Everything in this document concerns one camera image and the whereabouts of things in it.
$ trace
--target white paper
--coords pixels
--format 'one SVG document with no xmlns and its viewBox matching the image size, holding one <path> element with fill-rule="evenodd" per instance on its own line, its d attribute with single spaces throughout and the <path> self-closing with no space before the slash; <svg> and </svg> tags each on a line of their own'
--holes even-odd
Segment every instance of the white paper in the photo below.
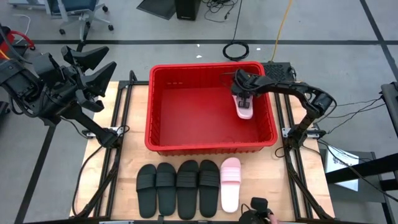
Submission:
<svg viewBox="0 0 398 224">
<path fill-rule="evenodd" d="M 328 146 L 329 150 L 339 159 L 341 159 L 342 161 L 344 161 L 345 163 L 347 163 L 350 166 L 356 165 L 359 162 L 359 157 L 351 154 L 349 152 L 343 151 L 341 149 L 337 149 L 333 146 Z M 330 151 L 327 151 L 326 154 L 326 173 L 328 172 L 332 172 L 335 170 L 339 170 L 339 169 L 343 169 L 346 166 L 339 161 L 338 159 L 336 159 L 331 153 Z M 344 181 L 344 182 L 339 182 L 336 183 L 337 185 L 340 185 L 342 187 L 345 187 L 347 189 L 350 190 L 354 190 L 354 191 L 358 191 L 358 179 L 356 180 L 349 180 L 349 181 Z"/>
</svg>

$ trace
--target gray floor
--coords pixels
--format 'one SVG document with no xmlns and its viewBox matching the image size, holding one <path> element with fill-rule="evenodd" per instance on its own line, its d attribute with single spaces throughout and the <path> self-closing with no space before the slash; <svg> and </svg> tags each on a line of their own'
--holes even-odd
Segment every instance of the gray floor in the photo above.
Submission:
<svg viewBox="0 0 398 224">
<path fill-rule="evenodd" d="M 395 0 L 367 0 L 382 36 L 398 40 Z M 98 12 L 115 26 L 110 32 L 102 24 L 94 23 L 89 40 L 182 40 L 230 39 L 233 36 L 238 10 L 231 12 L 225 23 L 214 23 L 203 18 L 206 8 L 201 5 L 198 20 L 171 20 L 138 11 L 140 1 L 107 0 L 109 13 Z M 288 0 L 244 1 L 236 39 L 275 39 Z M 13 9 L 0 0 L 0 21 L 14 30 L 25 31 L 26 18 L 13 18 L 13 14 L 26 14 L 32 18 L 28 36 L 34 40 L 75 40 L 78 29 L 67 27 L 66 35 L 58 33 L 60 21 L 51 21 L 43 11 Z M 215 15 L 222 19 L 224 13 Z M 285 40 L 377 40 L 359 0 L 301 0 L 294 1 L 281 39 Z M 38 45 L 32 58 L 40 52 L 50 52 L 60 63 L 62 45 Z M 85 50 L 100 45 L 87 45 Z M 108 45 L 110 51 L 102 65 L 114 60 L 118 63 L 113 80 L 126 80 L 134 70 L 138 79 L 147 80 L 149 70 L 157 64 L 202 63 L 227 61 L 221 51 L 223 44 L 173 45 Z M 398 46 L 388 46 L 398 58 Z M 273 45 L 250 45 L 245 60 L 266 62 Z M 238 55 L 239 47 L 228 52 Z M 280 45 L 275 61 L 289 61 L 296 68 L 298 79 L 318 86 L 332 94 L 339 104 L 377 98 L 380 85 L 396 80 L 380 45 Z M 7 95 L 0 89 L 0 100 Z M 361 105 L 339 108 L 335 115 L 360 109 Z M 326 119 L 321 127 L 329 130 L 342 119 Z M 12 223 L 16 217 L 27 187 L 46 128 L 38 119 L 10 114 L 0 126 L 0 217 L 2 223 Z M 350 151 L 374 151 L 377 157 L 397 152 L 397 136 L 384 107 L 358 114 L 325 139 Z M 78 170 L 86 141 L 69 125 L 61 123 L 40 176 L 26 222 L 67 218 L 72 204 Z M 358 204 L 333 201 L 336 216 L 346 221 L 385 223 L 381 206 L 375 203 Z M 392 202 L 393 211 L 398 206 Z"/>
</svg>

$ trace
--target wire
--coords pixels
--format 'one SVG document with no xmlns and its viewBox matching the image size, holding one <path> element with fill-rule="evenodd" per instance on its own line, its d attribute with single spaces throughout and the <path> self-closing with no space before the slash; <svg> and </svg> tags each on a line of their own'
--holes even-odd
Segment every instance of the wire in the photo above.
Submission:
<svg viewBox="0 0 398 224">
<path fill-rule="evenodd" d="M 243 214 L 243 206 L 245 206 L 249 211 L 251 210 L 251 209 L 249 208 L 248 205 L 246 205 L 245 203 L 243 203 L 243 204 L 241 205 L 241 215 Z"/>
<path fill-rule="evenodd" d="M 29 28 L 30 28 L 30 17 L 27 15 L 23 15 L 23 14 L 13 14 L 13 16 L 20 16 L 20 17 L 28 18 L 28 23 L 27 23 L 27 27 L 26 27 L 26 31 L 25 31 L 25 35 L 27 35 Z M 21 39 L 19 39 L 15 44 L 19 44 L 23 39 L 24 39 L 24 37 L 21 37 Z"/>
<path fill-rule="evenodd" d="M 235 4 L 238 2 L 238 0 L 236 2 L 232 1 L 232 0 L 209 0 L 209 1 L 204 1 L 202 0 L 203 3 L 206 4 L 206 6 L 209 8 L 206 12 L 205 12 L 205 19 L 211 22 L 225 22 L 229 16 L 229 13 L 231 12 L 231 10 L 235 7 Z M 228 12 L 225 14 L 224 16 L 224 20 L 223 21 L 217 21 L 214 19 L 209 19 L 207 18 L 207 14 L 209 12 L 215 14 L 217 12 L 219 12 L 222 8 L 224 8 L 224 6 L 232 6 Z"/>
<path fill-rule="evenodd" d="M 378 98 L 373 99 L 373 100 L 368 100 L 368 101 L 359 101 L 359 102 L 354 102 L 354 103 L 346 103 L 346 104 L 337 105 L 337 106 L 348 106 L 348 105 L 355 105 L 355 104 L 360 104 L 360 103 L 370 103 L 370 102 L 372 102 L 374 100 L 378 100 Z"/>
<path fill-rule="evenodd" d="M 375 107 L 372 107 L 372 108 L 369 108 L 369 109 L 366 109 L 366 110 L 361 110 L 361 112 L 359 112 L 359 113 L 362 113 L 362 112 L 365 112 L 365 111 L 369 111 L 369 110 L 373 110 L 373 109 L 379 108 L 379 107 L 384 106 L 384 105 L 386 105 L 386 104 L 383 103 L 383 104 L 381 104 L 379 106 L 375 106 Z M 348 116 L 350 114 L 355 114 L 355 113 L 357 113 L 357 112 L 352 112 L 352 113 L 348 113 L 346 115 L 341 115 L 341 116 L 329 116 L 328 118 L 344 118 L 345 116 Z"/>
<path fill-rule="evenodd" d="M 321 156 L 321 153 L 315 149 L 311 149 L 310 147 L 307 147 L 307 146 L 302 146 L 302 147 L 304 147 L 304 149 L 308 149 L 310 151 L 316 152 L 319 156 Z"/>
<path fill-rule="evenodd" d="M 374 100 L 370 105 L 365 106 L 364 108 L 358 110 L 357 112 L 355 112 L 350 118 L 346 119 L 345 121 L 343 121 L 342 123 L 340 123 L 339 125 L 335 126 L 332 130 L 328 131 L 327 134 L 332 133 L 336 128 L 339 128 L 340 126 L 342 126 L 343 124 L 347 123 L 349 120 L 353 119 L 355 115 L 357 115 L 358 113 L 362 112 L 362 110 L 365 110 L 366 108 L 372 106 L 373 104 L 375 104 L 375 102 L 377 102 L 378 100 L 380 100 L 381 97 L 377 100 Z"/>
<path fill-rule="evenodd" d="M 120 126 L 117 130 L 116 133 L 120 130 L 120 128 L 124 128 L 123 133 L 121 133 L 118 138 L 120 138 L 121 136 L 123 136 L 124 134 L 126 134 L 128 131 L 130 131 L 130 127 L 128 125 L 124 125 L 124 126 Z M 72 200 L 72 212 L 74 214 L 74 216 L 77 215 L 76 209 L 75 209 L 75 200 L 76 200 L 76 196 L 77 196 L 77 192 L 79 189 L 79 185 L 80 185 L 80 178 L 81 178 L 81 174 L 83 173 L 83 170 L 87 164 L 87 162 L 95 156 L 95 154 L 97 154 L 100 149 L 102 149 L 103 147 L 100 146 L 99 148 L 97 148 L 89 157 L 87 157 L 86 161 L 83 163 L 83 165 L 81 165 L 78 177 L 77 177 L 77 183 L 76 183 L 76 188 L 75 188 L 75 192 L 73 193 L 73 200 Z"/>
<path fill-rule="evenodd" d="M 351 158 L 351 159 L 359 159 L 359 160 L 362 161 L 362 162 L 368 162 L 368 161 L 371 160 L 370 158 L 360 158 L 360 157 L 355 157 L 355 156 L 349 155 L 349 154 L 347 154 L 345 151 L 343 151 L 343 150 L 341 150 L 341 149 L 338 149 L 336 146 L 332 146 L 331 144 L 327 143 L 325 140 L 322 140 L 322 139 L 318 139 L 318 143 L 319 143 L 319 144 L 322 144 L 322 145 L 324 145 L 324 146 L 326 146 L 326 147 L 331 146 L 331 147 L 335 148 L 336 151 L 338 151 L 340 154 L 342 154 L 342 155 L 344 155 L 344 156 L 346 156 L 346 157 L 349 157 L 349 158 Z"/>
<path fill-rule="evenodd" d="M 238 61 L 240 61 L 240 60 L 242 60 L 242 59 L 245 59 L 246 57 L 248 57 L 249 52 L 250 52 L 250 51 L 249 51 L 249 45 L 248 45 L 247 43 L 245 43 L 245 42 L 243 42 L 243 41 L 235 41 L 236 30 L 238 29 L 239 17 L 240 17 L 240 15 L 241 15 L 242 2 L 243 2 L 243 0 L 241 0 L 241 3 L 240 3 L 240 5 L 239 5 L 239 12 L 238 12 L 238 18 L 236 19 L 234 37 L 232 38 L 231 42 L 230 42 L 229 44 L 225 45 L 225 47 L 223 48 L 223 55 L 224 55 L 224 57 L 226 57 L 226 58 L 228 58 L 228 59 L 230 59 L 231 61 L 234 61 L 234 62 L 238 62 Z M 236 45 L 241 45 L 241 46 L 243 46 L 243 47 L 245 48 L 246 51 L 245 51 L 245 53 L 244 53 L 242 56 L 231 57 L 231 56 L 229 56 L 229 55 L 226 53 L 226 49 L 227 49 L 229 46 L 235 45 L 235 44 L 236 44 Z"/>
<path fill-rule="evenodd" d="M 7 36 L 4 34 L 4 32 L 2 31 L 2 25 L 0 23 L 0 35 L 1 37 L 3 37 L 5 43 L 7 44 L 7 46 L 10 48 L 10 50 L 12 51 L 12 53 L 14 55 L 16 55 L 21 61 L 28 63 L 28 64 L 32 64 L 32 62 L 26 60 L 24 57 L 22 57 L 12 46 L 12 44 L 8 41 Z"/>
<path fill-rule="evenodd" d="M 375 188 L 377 191 L 379 191 L 380 193 L 382 193 L 383 195 L 385 195 L 386 197 L 391 198 L 392 200 L 398 202 L 398 199 L 393 197 L 392 195 L 382 191 L 381 189 L 379 189 L 378 187 L 376 187 L 375 185 L 373 185 L 372 183 L 370 183 L 370 181 L 366 180 L 358 171 L 356 171 L 354 168 L 352 168 L 350 165 L 348 165 L 346 162 L 342 161 L 339 157 L 336 157 L 332 151 L 330 150 L 329 147 L 327 147 L 328 151 L 330 152 L 330 154 L 338 159 L 340 162 L 342 162 L 347 168 L 349 168 L 354 174 L 356 174 L 359 178 L 361 178 L 362 180 L 364 180 L 366 183 L 368 183 L 370 186 L 372 186 L 373 188 Z"/>
<path fill-rule="evenodd" d="M 278 156 L 278 154 L 277 154 L 278 150 L 279 150 L 279 149 L 283 149 L 283 148 L 284 148 L 284 147 L 282 146 L 282 147 L 279 147 L 279 148 L 275 149 L 274 154 L 275 154 L 276 157 L 278 157 L 278 158 L 283 158 L 283 157 L 285 157 L 285 155 Z"/>
<path fill-rule="evenodd" d="M 85 139 L 88 139 L 87 136 L 85 136 L 83 133 L 81 133 L 81 131 L 79 131 L 79 129 L 76 127 L 75 123 L 73 123 L 72 121 L 70 121 L 70 120 L 68 120 L 68 119 L 66 119 L 66 118 L 63 118 L 63 117 L 61 117 L 61 119 L 63 119 L 64 121 L 70 123 L 70 124 L 76 129 L 77 133 L 78 133 L 81 137 L 83 137 L 83 138 L 85 138 Z"/>
<path fill-rule="evenodd" d="M 10 60 L 10 58 L 0 49 L 0 54 L 7 60 Z"/>
<path fill-rule="evenodd" d="M 10 104 L 10 107 L 11 107 L 11 111 L 14 113 L 14 114 L 16 114 L 16 115 L 22 115 L 22 114 L 24 114 L 24 112 L 18 112 L 16 109 L 15 109 L 15 105 L 14 105 L 14 100 L 12 99 L 12 97 L 11 97 L 11 95 L 8 95 L 8 102 L 9 102 L 9 104 Z"/>
<path fill-rule="evenodd" d="M 278 35 L 276 36 L 276 41 L 275 41 L 275 46 L 274 46 L 274 53 L 272 53 L 272 57 L 271 57 L 271 62 L 274 61 L 276 48 L 278 48 L 278 41 L 279 41 L 280 32 L 282 31 L 282 28 L 284 26 L 284 23 L 285 23 L 285 20 L 286 20 L 286 17 L 287 17 L 287 13 L 289 12 L 289 9 L 292 6 L 292 3 L 293 3 L 293 0 L 289 0 L 289 5 L 287 5 L 287 9 L 285 11 L 284 18 L 282 19 L 282 22 L 280 23 Z"/>
<path fill-rule="evenodd" d="M 76 200 L 76 196 L 77 196 L 77 192 L 79 189 L 79 185 L 80 185 L 80 177 L 81 177 L 81 173 L 83 172 L 83 169 L 85 168 L 87 162 L 93 157 L 95 156 L 95 154 L 97 154 L 100 149 L 102 149 L 102 146 L 100 146 L 99 148 L 97 148 L 89 157 L 87 157 L 86 161 L 83 163 L 83 165 L 80 168 L 79 174 L 77 176 L 77 183 L 76 183 L 76 188 L 75 188 L 75 193 L 73 193 L 73 200 L 72 200 L 72 212 L 74 215 L 77 215 L 76 213 L 76 209 L 75 209 L 75 200 Z"/>
<path fill-rule="evenodd" d="M 359 104 L 359 103 L 369 103 L 369 102 L 377 101 L 377 100 L 380 100 L 380 99 L 381 99 L 381 97 L 380 97 L 380 98 L 377 98 L 377 99 L 373 99 L 373 100 L 368 100 L 368 101 L 360 101 L 360 102 L 355 102 L 355 103 L 346 103 L 346 104 L 343 104 L 343 105 L 337 105 L 337 104 L 335 104 L 335 105 L 333 106 L 332 111 L 330 111 L 330 113 L 324 115 L 324 117 L 320 118 L 320 119 L 317 121 L 317 123 L 323 121 L 325 118 L 338 118 L 338 117 L 329 117 L 329 115 L 330 115 L 330 114 L 335 110 L 335 108 L 337 108 L 338 106 L 348 106 L 348 105 L 355 105 L 355 104 Z"/>
<path fill-rule="evenodd" d="M 3 88 L 9 93 L 9 95 L 10 95 L 10 96 L 9 96 L 9 102 L 12 103 L 12 104 L 11 104 L 11 110 L 13 109 L 12 112 L 14 112 L 15 114 L 21 115 L 21 113 L 16 112 L 16 110 L 15 110 L 15 108 L 14 108 L 14 105 L 13 105 L 13 100 L 12 100 L 12 98 L 18 98 L 18 96 L 17 96 L 15 93 L 13 93 L 13 92 L 9 89 L 9 87 L 8 87 L 7 85 L 3 85 L 2 87 L 3 87 Z M 28 111 L 28 109 L 23 105 L 23 103 L 21 103 L 20 100 L 16 100 L 15 102 L 17 103 L 19 109 L 21 109 L 21 111 L 22 111 L 26 116 L 28 116 L 28 117 L 30 117 L 30 118 L 35 118 L 35 117 L 37 117 L 37 114 L 30 113 L 30 112 Z"/>
</svg>

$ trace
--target black cable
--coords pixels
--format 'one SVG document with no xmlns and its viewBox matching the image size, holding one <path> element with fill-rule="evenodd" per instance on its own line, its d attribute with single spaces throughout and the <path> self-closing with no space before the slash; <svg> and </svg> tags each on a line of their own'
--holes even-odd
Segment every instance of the black cable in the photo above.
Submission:
<svg viewBox="0 0 398 224">
<path fill-rule="evenodd" d="M 249 211 L 251 210 L 251 209 L 249 208 L 248 205 L 246 205 L 245 203 L 243 203 L 243 204 L 241 205 L 241 215 L 243 214 L 243 206 L 245 206 Z"/>
<path fill-rule="evenodd" d="M 223 48 L 223 55 L 224 55 L 224 57 L 226 57 L 226 58 L 228 58 L 228 59 L 230 59 L 230 60 L 232 60 L 232 61 L 235 61 L 235 62 L 238 62 L 238 61 L 240 61 L 240 60 L 242 60 L 242 59 L 248 57 L 248 55 L 249 55 L 249 46 L 248 46 L 248 44 L 245 43 L 245 42 L 242 42 L 242 41 L 235 41 L 236 29 L 238 28 L 239 17 L 240 17 L 240 15 L 241 15 L 242 1 L 243 1 L 243 0 L 241 0 L 241 3 L 240 3 L 240 5 L 239 5 L 238 19 L 236 20 L 234 37 L 232 38 L 231 42 L 230 42 L 229 44 L 225 45 L 225 47 Z M 236 45 L 241 45 L 241 46 L 243 46 L 243 47 L 246 49 L 246 52 L 245 52 L 242 56 L 239 56 L 239 57 L 231 57 L 231 56 L 229 56 L 229 55 L 226 53 L 226 49 L 227 49 L 229 46 L 235 45 L 235 44 L 236 44 Z"/>
<path fill-rule="evenodd" d="M 63 118 L 63 117 L 61 117 L 61 119 L 64 120 L 64 121 L 66 121 L 66 122 L 69 122 L 69 123 L 76 129 L 77 133 L 78 133 L 81 137 L 83 137 L 83 138 L 85 138 L 85 139 L 88 139 L 87 136 L 85 136 L 84 134 L 81 133 L 81 131 L 79 131 L 79 129 L 76 127 L 75 123 L 73 123 L 72 121 L 70 121 L 70 120 L 68 120 L 68 119 L 66 119 L 66 118 Z"/>
<path fill-rule="evenodd" d="M 283 148 L 284 148 L 284 147 L 282 146 L 282 147 L 279 147 L 279 148 L 275 149 L 274 154 L 275 154 L 276 157 L 278 157 L 278 158 L 283 158 L 283 157 L 285 157 L 285 155 L 278 156 L 278 154 L 277 154 L 278 150 L 279 150 L 279 149 L 283 149 Z"/>
<path fill-rule="evenodd" d="M 4 32 L 2 31 L 2 25 L 0 23 L 0 35 L 1 37 L 4 39 L 5 43 L 7 44 L 7 46 L 10 48 L 10 50 L 12 51 L 12 53 L 17 56 L 21 61 L 28 63 L 28 64 L 32 64 L 32 62 L 26 60 L 24 57 L 22 57 L 12 46 L 12 44 L 8 41 L 7 36 L 4 34 Z"/>
<path fill-rule="evenodd" d="M 337 105 L 337 103 L 336 103 L 334 106 L 332 106 L 333 109 L 330 111 L 330 113 L 328 113 L 327 115 L 324 115 L 324 117 L 320 118 L 320 119 L 317 121 L 317 123 L 321 122 L 321 121 L 324 120 L 325 118 L 331 118 L 331 117 L 329 117 L 329 115 L 330 115 L 331 112 L 333 112 L 338 106 L 348 106 L 348 105 L 355 105 L 355 104 L 359 104 L 359 103 L 369 103 L 369 102 L 377 101 L 377 100 L 380 100 L 380 99 L 381 99 L 381 97 L 380 97 L 380 98 L 377 98 L 377 99 L 373 99 L 373 100 L 359 101 L 359 102 L 354 102 L 354 103 L 346 103 L 346 104 L 342 104 L 342 105 Z"/>
<path fill-rule="evenodd" d="M 356 104 L 360 104 L 360 103 L 370 103 L 370 102 L 372 102 L 374 100 L 378 100 L 378 98 L 377 99 L 373 99 L 373 100 L 368 100 L 368 101 L 359 101 L 359 102 L 354 102 L 354 103 L 345 103 L 345 104 L 337 105 L 337 106 L 348 106 L 348 105 L 356 105 Z"/>
<path fill-rule="evenodd" d="M 208 7 L 208 10 L 205 12 L 205 19 L 211 22 L 225 22 L 229 16 L 229 13 L 231 12 L 231 10 L 235 7 L 235 4 L 238 2 L 238 0 L 236 2 L 232 1 L 232 0 L 209 0 L 209 1 L 204 1 L 202 0 L 203 3 L 206 4 L 206 6 Z M 228 12 L 225 14 L 224 16 L 224 20 L 223 21 L 217 21 L 214 19 L 209 19 L 207 18 L 207 14 L 209 12 L 215 14 L 217 12 L 219 12 L 222 8 L 224 8 L 224 6 L 232 6 Z"/>
<path fill-rule="evenodd" d="M 77 183 L 76 183 L 76 188 L 75 188 L 75 193 L 73 193 L 73 200 L 72 200 L 72 212 L 74 215 L 77 215 L 77 212 L 75 210 L 75 200 L 76 200 L 76 195 L 77 195 L 77 191 L 79 189 L 79 184 L 80 184 L 80 177 L 81 177 L 81 173 L 83 172 L 83 169 L 85 168 L 87 162 L 93 157 L 95 156 L 95 154 L 97 154 L 100 149 L 102 149 L 102 146 L 100 146 L 99 148 L 97 148 L 89 157 L 87 157 L 86 161 L 83 163 L 83 165 L 80 168 L 79 174 L 77 176 Z"/>
<path fill-rule="evenodd" d="M 361 110 L 360 112 L 351 112 L 351 113 L 348 113 L 348 114 L 345 114 L 345 115 L 341 115 L 341 116 L 329 116 L 328 118 L 344 118 L 345 116 L 348 116 L 350 114 L 362 113 L 362 112 L 365 112 L 365 111 L 369 111 L 369 110 L 373 110 L 373 109 L 379 108 L 379 107 L 384 106 L 384 105 L 386 105 L 386 104 L 383 103 L 383 104 L 381 104 L 379 106 L 375 106 L 375 107 L 372 107 L 372 108 L 369 108 L 369 109 L 366 109 L 366 110 Z"/>
<path fill-rule="evenodd" d="M 361 178 L 362 180 L 364 180 L 366 183 L 368 183 L 370 186 L 372 186 L 373 188 L 375 188 L 377 191 L 379 191 L 380 193 L 382 193 L 383 195 L 385 195 L 386 197 L 391 198 L 392 200 L 398 202 L 398 198 L 393 197 L 392 195 L 382 191 L 381 189 L 379 189 L 378 187 L 376 187 L 375 185 L 373 185 L 372 183 L 370 183 L 370 181 L 366 180 L 358 171 L 356 171 L 354 168 L 352 168 L 350 165 L 348 165 L 346 162 L 342 161 L 340 158 L 336 157 L 332 151 L 329 149 L 329 147 L 327 147 L 328 151 L 330 152 L 330 154 L 338 159 L 340 162 L 342 162 L 346 167 L 348 167 L 353 173 L 355 173 L 359 178 Z"/>
<path fill-rule="evenodd" d="M 320 152 L 316 151 L 315 149 L 311 149 L 310 147 L 307 146 L 302 146 L 304 149 L 308 149 L 310 151 L 316 152 L 319 156 L 322 156 Z"/>
<path fill-rule="evenodd" d="M 7 85 L 4 85 L 4 86 L 2 86 L 2 87 L 9 93 L 9 98 L 10 98 L 10 97 L 11 97 L 11 99 L 13 99 L 13 97 L 14 97 L 14 98 L 18 98 L 18 96 L 17 96 L 16 94 L 13 94 L 13 93 L 12 93 L 12 91 L 8 88 Z M 22 113 L 24 113 L 26 116 L 28 116 L 28 117 L 30 117 L 30 118 L 35 118 L 35 117 L 37 117 L 36 114 L 30 113 L 30 112 L 28 111 L 28 109 L 25 108 L 25 106 L 24 106 L 19 100 L 16 100 L 15 102 L 17 103 L 19 109 L 21 109 Z M 14 112 L 15 114 L 17 114 L 17 115 L 20 115 L 20 113 L 21 113 L 21 112 L 17 112 L 17 111 L 15 110 L 15 108 L 14 108 L 14 111 L 13 111 L 13 112 Z"/>
<path fill-rule="evenodd" d="M 14 114 L 16 114 L 16 115 L 22 115 L 22 114 L 24 114 L 24 112 L 18 112 L 16 109 L 15 109 L 15 105 L 14 105 L 14 100 L 12 99 L 12 97 L 11 97 L 11 95 L 8 95 L 8 102 L 9 102 L 9 104 L 10 104 L 10 107 L 11 107 L 11 111 L 14 113 Z"/>
<path fill-rule="evenodd" d="M 351 158 L 351 159 L 359 159 L 359 160 L 362 161 L 362 162 L 371 161 L 370 158 L 360 158 L 360 157 L 351 156 L 351 155 L 347 154 L 345 151 L 343 151 L 343 150 L 341 150 L 341 149 L 338 149 L 337 147 L 332 146 L 331 144 L 327 143 L 325 140 L 318 139 L 318 143 L 319 143 L 319 144 L 322 144 L 322 145 L 324 145 L 324 146 L 326 146 L 326 147 L 331 146 L 331 147 L 335 148 L 340 154 L 343 154 L 344 156 L 349 157 L 349 158 Z"/>
<path fill-rule="evenodd" d="M 124 126 L 120 126 L 117 130 L 116 133 L 119 131 L 120 128 L 124 128 L 123 133 L 121 133 L 118 138 L 120 138 L 121 136 L 123 136 L 124 134 L 126 134 L 128 131 L 130 131 L 130 127 L 128 125 L 124 125 Z M 77 183 L 76 183 L 76 188 L 75 188 L 75 192 L 73 193 L 73 200 L 72 200 L 72 212 L 74 214 L 74 216 L 77 215 L 76 209 L 75 209 L 75 200 L 76 200 L 76 196 L 77 196 L 77 192 L 79 189 L 79 185 L 80 185 L 80 178 L 81 178 L 81 174 L 83 172 L 83 169 L 85 168 L 87 162 L 93 157 L 95 156 L 95 154 L 97 154 L 100 149 L 102 148 L 102 146 L 100 146 L 99 148 L 97 148 L 89 157 L 87 157 L 86 161 L 83 163 L 83 165 L 80 168 L 78 177 L 77 177 Z"/>
<path fill-rule="evenodd" d="M 340 126 L 342 126 L 343 124 L 347 123 L 349 120 L 353 119 L 355 115 L 357 115 L 359 112 L 362 112 L 362 110 L 365 110 L 366 108 L 372 106 L 373 104 L 375 104 L 375 102 L 377 102 L 378 100 L 380 100 L 381 97 L 377 100 L 374 100 L 371 104 L 365 106 L 364 108 L 358 110 L 357 112 L 355 112 L 351 117 L 349 117 L 348 119 L 346 119 L 345 121 L 343 121 L 342 123 L 340 123 L 339 125 L 335 126 L 332 130 L 328 131 L 328 134 L 332 133 L 336 128 L 339 128 Z"/>
</svg>

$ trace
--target pink slide sandal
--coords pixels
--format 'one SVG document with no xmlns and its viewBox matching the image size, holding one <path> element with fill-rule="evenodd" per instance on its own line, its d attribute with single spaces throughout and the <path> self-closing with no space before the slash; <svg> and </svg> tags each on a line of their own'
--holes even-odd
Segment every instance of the pink slide sandal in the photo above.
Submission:
<svg viewBox="0 0 398 224">
<path fill-rule="evenodd" d="M 236 112 L 238 113 L 238 116 L 241 119 L 251 119 L 253 117 L 253 96 L 250 96 L 250 98 L 246 99 L 247 108 L 239 107 L 240 103 L 244 104 L 243 98 L 234 95 L 232 95 L 232 98 L 234 98 Z"/>
<path fill-rule="evenodd" d="M 239 207 L 239 189 L 241 187 L 241 162 L 238 158 L 226 159 L 220 169 L 221 206 L 229 213 Z"/>
</svg>

